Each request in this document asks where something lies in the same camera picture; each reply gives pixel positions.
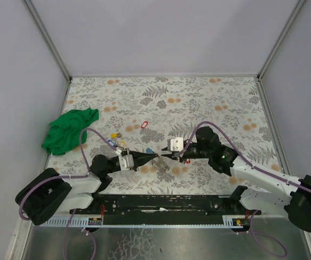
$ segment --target gray floor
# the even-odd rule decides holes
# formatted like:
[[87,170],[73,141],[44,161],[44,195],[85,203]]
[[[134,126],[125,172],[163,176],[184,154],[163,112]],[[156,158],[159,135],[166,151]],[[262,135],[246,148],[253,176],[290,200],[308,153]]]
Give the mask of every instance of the gray floor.
[[[284,259],[311,259],[301,230],[285,219],[255,219],[255,230],[277,237],[289,256]],[[63,259],[64,228],[33,227],[23,259]],[[263,251],[252,235],[236,235],[228,229],[100,229],[93,233],[97,243],[95,259],[277,259]],[[282,249],[269,240],[260,240],[274,253]],[[70,228],[66,240],[69,260],[90,259],[93,244],[77,228]]]

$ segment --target green cloth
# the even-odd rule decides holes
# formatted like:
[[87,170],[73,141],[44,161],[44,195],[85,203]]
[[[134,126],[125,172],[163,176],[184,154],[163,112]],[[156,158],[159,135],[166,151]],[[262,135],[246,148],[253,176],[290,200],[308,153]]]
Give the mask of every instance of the green cloth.
[[[62,114],[57,120],[51,122],[50,130],[42,147],[48,154],[62,155],[80,145],[80,133],[91,123],[99,119],[97,109],[73,109]],[[87,132],[82,135],[82,143],[87,140]]]

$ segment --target wall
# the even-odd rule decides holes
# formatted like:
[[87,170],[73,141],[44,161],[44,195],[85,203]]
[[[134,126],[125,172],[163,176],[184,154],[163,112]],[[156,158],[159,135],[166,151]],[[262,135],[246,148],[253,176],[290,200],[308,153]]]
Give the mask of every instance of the wall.
[[294,174],[311,175],[311,0],[263,83]]
[[257,74],[297,0],[33,0],[72,75]]
[[14,198],[40,172],[65,86],[22,2],[0,0],[0,259],[18,219]]

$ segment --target floral tablecloth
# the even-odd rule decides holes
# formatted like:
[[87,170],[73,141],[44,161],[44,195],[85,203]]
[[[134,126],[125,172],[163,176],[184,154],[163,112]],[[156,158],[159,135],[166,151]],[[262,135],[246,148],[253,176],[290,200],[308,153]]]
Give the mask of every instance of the floral tablecloth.
[[[107,139],[112,133],[121,133],[114,141],[124,142],[131,150],[150,148],[160,154],[167,139],[188,138],[205,120],[221,126],[252,160],[280,170],[253,77],[74,78],[64,113],[88,107],[100,112],[91,127]],[[144,121],[148,125],[141,129]],[[90,162],[97,154],[115,156],[92,132],[83,147]],[[62,156],[52,155],[48,167],[60,174],[87,171],[79,148]],[[156,158],[139,170],[110,174],[113,181],[104,193],[230,194],[237,185],[251,187],[242,179],[215,172],[204,159],[179,164]]]

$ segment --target metal frame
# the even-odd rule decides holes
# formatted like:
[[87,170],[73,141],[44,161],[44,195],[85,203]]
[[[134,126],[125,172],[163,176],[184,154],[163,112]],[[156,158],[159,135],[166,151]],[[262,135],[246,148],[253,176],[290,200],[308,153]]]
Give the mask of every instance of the metal frame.
[[[59,52],[57,51],[54,43],[52,42],[35,6],[33,5],[31,0],[22,0],[22,2],[24,3],[24,5],[26,6],[26,8],[28,9],[30,16],[32,17],[34,23],[36,24],[40,34],[43,37],[43,40],[45,41],[49,51],[51,52],[55,62],[57,63],[59,69],[61,70],[63,76],[65,77],[65,79],[68,81],[67,84],[67,90],[65,95],[63,96],[63,100],[61,103],[61,107],[59,109],[58,112],[58,116],[62,113],[63,108],[64,108],[64,104],[67,98],[67,95],[69,93],[69,87],[70,87],[70,82],[72,80],[72,76],[70,74],[70,72],[68,71],[65,63],[63,62],[63,60],[61,59],[61,56],[59,54]],[[120,75],[120,76],[116,76],[113,75],[113,77],[136,77],[136,76],[142,76],[142,77],[147,77],[147,76],[187,76],[187,77],[191,77],[191,76],[196,76],[196,77],[246,77],[246,76],[253,76],[255,78],[255,82],[259,91],[259,95],[261,98],[261,103],[262,106],[264,108],[265,111],[265,117],[267,119],[267,123],[268,126],[271,129],[271,133],[272,133],[272,137],[273,137],[273,143],[274,146],[276,148],[276,154],[277,157],[279,158],[279,164],[281,165],[284,173],[286,174],[290,174],[291,175],[291,167],[289,165],[286,153],[284,151],[284,147],[279,135],[279,131],[277,129],[275,120],[274,120],[274,116],[272,114],[272,111],[270,109],[270,103],[268,101],[266,92],[263,88],[263,84],[262,84],[262,79],[265,75],[265,73],[267,72],[271,62],[273,61],[274,57],[276,56],[276,54],[278,53],[278,50],[282,44],[282,42],[284,41],[285,37],[287,36],[287,34],[289,33],[291,26],[294,24],[294,21],[296,20],[298,14],[300,13],[300,11],[302,10],[302,8],[305,6],[305,4],[307,3],[307,0],[298,0],[295,8],[293,9],[292,13],[290,14],[285,26],[283,27],[275,45],[273,46],[268,58],[266,59],[264,65],[262,66],[260,72],[258,75],[251,75],[251,74],[243,74],[243,75],[231,75],[231,74],[213,74],[213,75]],[[101,75],[75,75],[75,77],[104,77]],[[44,161],[43,161],[43,165],[41,170],[44,170],[47,167],[47,163],[49,160],[49,156],[46,156]],[[28,236],[30,234],[30,229],[31,229],[31,224],[27,223],[25,221],[19,221],[17,223],[17,227],[16,227],[16,232],[14,233],[14,237],[15,239],[11,242],[10,244],[10,248],[9,248],[9,255],[7,256],[7,259],[21,259],[23,256],[23,250],[25,248]],[[306,237],[308,246],[310,248],[310,252],[311,252],[311,233],[306,233],[304,232],[304,235]]]

